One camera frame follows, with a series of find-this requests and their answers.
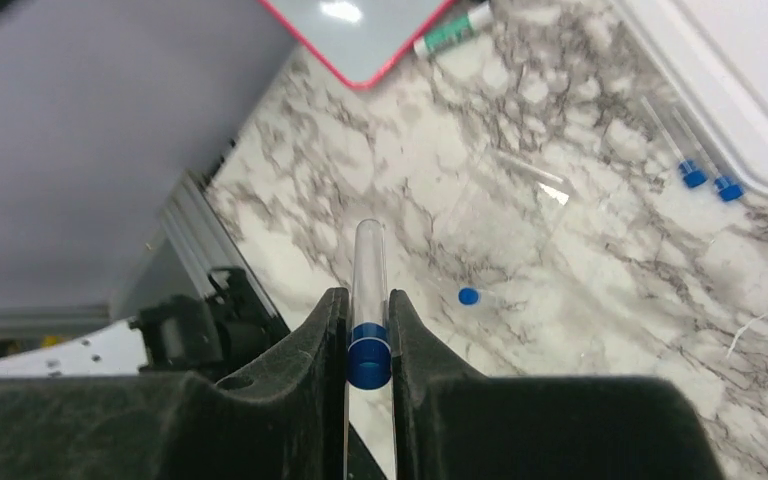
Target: loose blue cap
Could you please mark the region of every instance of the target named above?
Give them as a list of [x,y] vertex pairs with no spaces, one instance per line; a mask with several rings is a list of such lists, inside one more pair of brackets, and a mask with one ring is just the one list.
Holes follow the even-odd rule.
[[708,181],[708,176],[696,166],[693,160],[688,159],[679,163],[678,170],[687,188],[696,188]]
[[714,185],[717,187],[717,195],[724,202],[737,200],[743,196],[743,187],[728,175],[714,180]]
[[458,301],[461,305],[475,305],[481,300],[481,294],[472,287],[464,287],[458,292]]
[[363,323],[352,329],[349,342],[349,383],[361,390],[387,385],[391,376],[387,330],[375,323]]

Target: white tray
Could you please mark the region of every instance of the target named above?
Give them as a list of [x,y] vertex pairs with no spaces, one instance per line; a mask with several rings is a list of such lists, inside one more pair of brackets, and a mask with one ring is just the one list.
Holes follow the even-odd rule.
[[727,168],[768,195],[768,1],[614,3]]

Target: green marker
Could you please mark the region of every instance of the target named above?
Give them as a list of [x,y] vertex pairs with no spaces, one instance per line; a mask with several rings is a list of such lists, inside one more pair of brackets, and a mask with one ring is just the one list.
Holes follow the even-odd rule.
[[413,51],[419,58],[427,58],[440,50],[457,45],[470,38],[477,30],[493,22],[490,2],[484,2],[466,15],[437,27],[413,42]]

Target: marker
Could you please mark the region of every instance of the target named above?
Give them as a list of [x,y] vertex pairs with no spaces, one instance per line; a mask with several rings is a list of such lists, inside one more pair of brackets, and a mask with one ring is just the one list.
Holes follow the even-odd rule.
[[458,303],[468,310],[478,312],[479,310],[492,311],[501,306],[502,301],[499,296],[487,290],[480,290],[475,287],[462,287],[458,290]]
[[383,387],[391,375],[383,232],[372,219],[360,222],[355,231],[347,377],[362,390]]
[[413,42],[413,51],[419,58],[428,58],[445,48],[457,45],[471,38],[476,31],[493,22],[493,11],[490,2],[470,10],[453,21],[441,25]]

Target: white cable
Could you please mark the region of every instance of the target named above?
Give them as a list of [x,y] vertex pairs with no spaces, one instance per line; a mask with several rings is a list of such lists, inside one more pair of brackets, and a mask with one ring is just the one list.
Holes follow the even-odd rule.
[[726,352],[726,358],[731,357],[731,352],[734,351],[735,345],[737,345],[737,341],[740,339],[740,336],[743,335],[743,332],[749,330],[749,327],[755,323],[756,320],[763,320],[767,314],[763,314],[760,317],[755,317],[752,320],[749,320],[749,322],[746,323],[746,325],[740,327],[737,329],[737,332],[734,334],[734,338],[731,340],[731,346],[729,346],[728,351]]

